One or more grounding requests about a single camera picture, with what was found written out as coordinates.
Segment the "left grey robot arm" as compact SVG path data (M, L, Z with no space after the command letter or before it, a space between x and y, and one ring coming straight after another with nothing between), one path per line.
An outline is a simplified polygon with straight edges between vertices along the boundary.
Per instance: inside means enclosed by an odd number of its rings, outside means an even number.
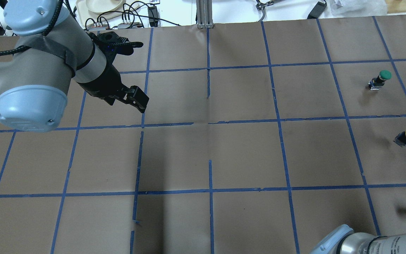
M116 100L145 112L149 98L127 87L114 67L116 55L132 55L142 42L115 32L85 32L61 0L10 0L4 8L16 47L0 51L0 124L25 132L49 132L61 123L71 80L108 105Z

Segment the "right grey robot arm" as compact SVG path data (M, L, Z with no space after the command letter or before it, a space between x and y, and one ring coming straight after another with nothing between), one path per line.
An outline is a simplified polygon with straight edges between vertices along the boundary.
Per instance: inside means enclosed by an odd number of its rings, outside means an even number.
M406 130L399 133L394 142L406 146ZM406 234L371 235L354 232L346 224L335 228L324 237L309 254L406 254Z

